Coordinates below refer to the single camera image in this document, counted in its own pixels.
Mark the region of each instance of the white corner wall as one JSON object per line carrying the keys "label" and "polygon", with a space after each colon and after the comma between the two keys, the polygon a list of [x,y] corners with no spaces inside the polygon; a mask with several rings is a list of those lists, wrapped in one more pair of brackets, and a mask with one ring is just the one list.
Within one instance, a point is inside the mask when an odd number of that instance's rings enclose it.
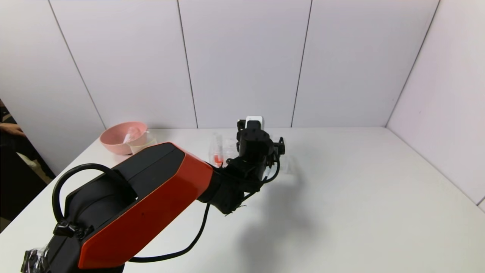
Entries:
{"label": "white corner wall", "polygon": [[485,196],[485,1],[440,2],[388,128],[475,203]]}
{"label": "white corner wall", "polygon": [[438,0],[314,0],[293,127],[385,126]]}
{"label": "white corner wall", "polygon": [[0,1],[0,98],[55,174],[104,130],[47,0]]}

